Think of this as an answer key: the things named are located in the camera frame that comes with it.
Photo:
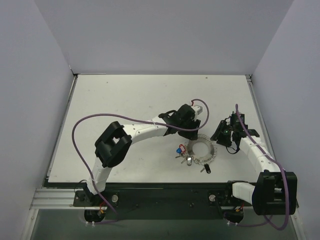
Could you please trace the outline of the silver round keyring disc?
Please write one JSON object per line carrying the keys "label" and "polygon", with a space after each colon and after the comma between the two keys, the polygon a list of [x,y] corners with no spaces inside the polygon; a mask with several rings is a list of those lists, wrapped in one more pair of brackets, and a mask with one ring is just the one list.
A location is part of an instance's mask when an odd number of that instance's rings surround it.
{"label": "silver round keyring disc", "polygon": [[187,156],[197,165],[210,164],[217,155],[214,142],[205,134],[198,134],[196,140],[190,140],[187,144]]}

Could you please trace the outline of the red tagged key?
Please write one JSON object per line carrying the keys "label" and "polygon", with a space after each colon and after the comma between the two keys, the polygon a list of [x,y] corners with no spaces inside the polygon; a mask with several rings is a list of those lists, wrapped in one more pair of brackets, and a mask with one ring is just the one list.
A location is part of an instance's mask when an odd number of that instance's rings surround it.
{"label": "red tagged key", "polygon": [[179,149],[181,153],[185,153],[186,152],[186,147],[183,144],[179,145]]}

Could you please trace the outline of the black tagged key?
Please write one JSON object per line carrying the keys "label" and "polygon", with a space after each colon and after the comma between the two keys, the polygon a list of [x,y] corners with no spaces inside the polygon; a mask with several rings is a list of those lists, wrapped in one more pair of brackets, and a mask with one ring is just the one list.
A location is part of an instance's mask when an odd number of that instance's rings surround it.
{"label": "black tagged key", "polygon": [[206,172],[207,174],[210,174],[211,173],[211,168],[210,168],[210,165],[209,164],[204,164],[203,165],[203,168],[200,170],[200,172]]}

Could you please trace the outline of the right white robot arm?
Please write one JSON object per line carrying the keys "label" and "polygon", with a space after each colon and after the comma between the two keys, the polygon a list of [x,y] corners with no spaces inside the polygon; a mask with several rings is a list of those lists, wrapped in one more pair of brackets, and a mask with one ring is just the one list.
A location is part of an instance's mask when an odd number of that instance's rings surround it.
{"label": "right white robot arm", "polygon": [[227,149],[236,146],[258,173],[255,184],[230,181],[231,196],[253,206],[257,215],[293,215],[297,207],[298,178],[294,172],[281,170],[262,145],[260,135],[245,124],[245,115],[233,112],[220,121],[210,138]]}

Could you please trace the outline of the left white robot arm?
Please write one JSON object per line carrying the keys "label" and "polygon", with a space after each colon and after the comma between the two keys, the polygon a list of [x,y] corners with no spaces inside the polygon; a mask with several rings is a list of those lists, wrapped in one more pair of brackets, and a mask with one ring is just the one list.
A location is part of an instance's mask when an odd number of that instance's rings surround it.
{"label": "left white robot arm", "polygon": [[199,105],[182,105],[178,110],[159,114],[150,124],[136,123],[121,125],[112,122],[96,140],[93,177],[84,188],[84,199],[92,206],[101,203],[102,192],[113,167],[119,165],[127,155],[131,145],[153,138],[178,134],[188,140],[198,138],[197,128],[201,121],[198,115],[203,108]]}

